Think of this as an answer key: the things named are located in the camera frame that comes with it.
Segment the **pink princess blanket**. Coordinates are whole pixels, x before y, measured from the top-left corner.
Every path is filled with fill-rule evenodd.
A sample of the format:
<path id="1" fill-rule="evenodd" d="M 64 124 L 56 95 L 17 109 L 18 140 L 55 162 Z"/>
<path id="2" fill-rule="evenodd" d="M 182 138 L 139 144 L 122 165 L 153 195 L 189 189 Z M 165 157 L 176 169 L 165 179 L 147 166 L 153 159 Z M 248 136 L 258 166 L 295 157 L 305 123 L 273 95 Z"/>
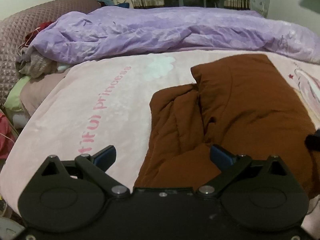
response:
<path id="1" fill-rule="evenodd" d="M 50 232 L 24 222 L 17 239 L 319 239 L 319 194 L 308 197 L 300 225 L 244 226 L 224 210 L 219 198 L 204 198 L 192 187 L 135 187 L 149 148 L 153 94 L 194 84 L 194 66 L 244 54 L 268 57 L 300 98 L 317 131 L 318 64 L 275 53 L 204 50 L 78 64 L 19 135 L 1 171 L 1 194 L 20 215 L 19 197 L 48 156 L 70 161 L 110 145 L 116 148 L 116 161 L 105 173 L 130 194 L 110 199 L 95 218 L 72 231 Z"/>

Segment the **mauve quilted headboard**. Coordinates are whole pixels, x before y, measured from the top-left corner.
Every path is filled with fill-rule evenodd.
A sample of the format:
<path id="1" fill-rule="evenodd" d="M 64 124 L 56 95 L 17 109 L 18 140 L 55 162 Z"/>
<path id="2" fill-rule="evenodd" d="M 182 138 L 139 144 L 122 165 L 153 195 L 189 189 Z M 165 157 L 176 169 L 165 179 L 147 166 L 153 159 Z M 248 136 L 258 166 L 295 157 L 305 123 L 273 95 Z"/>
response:
<path id="1" fill-rule="evenodd" d="M 19 79 L 15 62 L 18 47 L 40 24 L 79 11 L 89 13 L 101 7 L 97 0 L 54 0 L 17 12 L 1 21 L 1 105 Z"/>

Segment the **green pillow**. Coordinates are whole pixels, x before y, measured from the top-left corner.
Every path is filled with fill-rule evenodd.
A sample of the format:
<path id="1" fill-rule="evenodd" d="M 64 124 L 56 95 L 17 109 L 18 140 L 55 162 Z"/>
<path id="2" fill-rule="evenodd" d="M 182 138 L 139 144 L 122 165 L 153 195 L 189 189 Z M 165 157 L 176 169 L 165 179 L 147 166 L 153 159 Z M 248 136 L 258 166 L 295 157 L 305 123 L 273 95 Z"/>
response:
<path id="1" fill-rule="evenodd" d="M 20 78 L 17 83 L 11 89 L 5 103 L 4 108 L 12 112 L 21 112 L 23 111 L 22 104 L 20 101 L 20 93 L 23 87 L 30 81 L 31 77 L 23 76 Z"/>

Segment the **purple duvet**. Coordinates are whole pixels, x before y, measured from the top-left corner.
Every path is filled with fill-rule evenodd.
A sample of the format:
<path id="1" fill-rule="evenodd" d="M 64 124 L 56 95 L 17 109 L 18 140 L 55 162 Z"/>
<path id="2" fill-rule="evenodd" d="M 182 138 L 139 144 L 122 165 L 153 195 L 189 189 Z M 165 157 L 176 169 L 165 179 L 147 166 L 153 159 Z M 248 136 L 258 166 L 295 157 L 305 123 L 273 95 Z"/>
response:
<path id="1" fill-rule="evenodd" d="M 306 27 L 269 20 L 251 10 L 198 7 L 72 11 L 42 30 L 25 57 L 38 52 L 53 61 L 79 64 L 193 49 L 267 51 L 319 63 L 319 36 Z"/>

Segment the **red garment by headboard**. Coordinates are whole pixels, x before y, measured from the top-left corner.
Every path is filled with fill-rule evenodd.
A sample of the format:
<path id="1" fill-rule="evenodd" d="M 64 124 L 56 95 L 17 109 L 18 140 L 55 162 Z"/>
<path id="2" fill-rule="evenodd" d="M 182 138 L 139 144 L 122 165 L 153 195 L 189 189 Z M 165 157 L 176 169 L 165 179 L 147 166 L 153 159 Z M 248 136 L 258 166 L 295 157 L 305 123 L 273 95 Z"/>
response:
<path id="1" fill-rule="evenodd" d="M 29 40 L 32 40 L 39 32 L 41 32 L 43 29 L 46 29 L 52 23 L 53 23 L 53 21 L 41 23 L 38 27 L 36 27 L 31 33 L 29 33 L 25 37 L 25 41 L 27 42 Z"/>

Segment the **brown padded jacket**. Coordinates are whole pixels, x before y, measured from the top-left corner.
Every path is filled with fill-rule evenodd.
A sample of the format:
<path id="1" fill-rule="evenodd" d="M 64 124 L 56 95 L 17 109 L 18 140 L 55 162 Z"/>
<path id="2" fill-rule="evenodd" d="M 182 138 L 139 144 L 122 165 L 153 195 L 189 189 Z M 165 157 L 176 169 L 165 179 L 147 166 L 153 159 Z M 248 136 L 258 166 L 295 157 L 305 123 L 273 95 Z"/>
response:
<path id="1" fill-rule="evenodd" d="M 198 189 L 220 174 L 217 144 L 234 155 L 280 156 L 309 198 L 319 194 L 319 154 L 304 144 L 315 126 L 300 98 L 263 54 L 191 69 L 194 84 L 157 91 L 149 148 L 135 187 Z"/>

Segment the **grey clothes near pillow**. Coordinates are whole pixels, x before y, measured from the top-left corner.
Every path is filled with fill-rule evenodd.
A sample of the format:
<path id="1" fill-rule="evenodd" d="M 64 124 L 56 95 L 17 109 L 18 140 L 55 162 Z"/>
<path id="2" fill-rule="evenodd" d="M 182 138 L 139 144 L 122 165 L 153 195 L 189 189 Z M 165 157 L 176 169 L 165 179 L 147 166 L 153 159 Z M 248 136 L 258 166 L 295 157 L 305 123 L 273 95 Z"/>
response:
<path id="1" fill-rule="evenodd" d="M 27 48 L 22 48 L 21 55 L 15 63 L 20 75 L 31 78 L 38 78 L 41 75 L 53 74 L 57 72 L 57 62 L 42 56 L 38 51 L 33 50 L 27 54 Z"/>

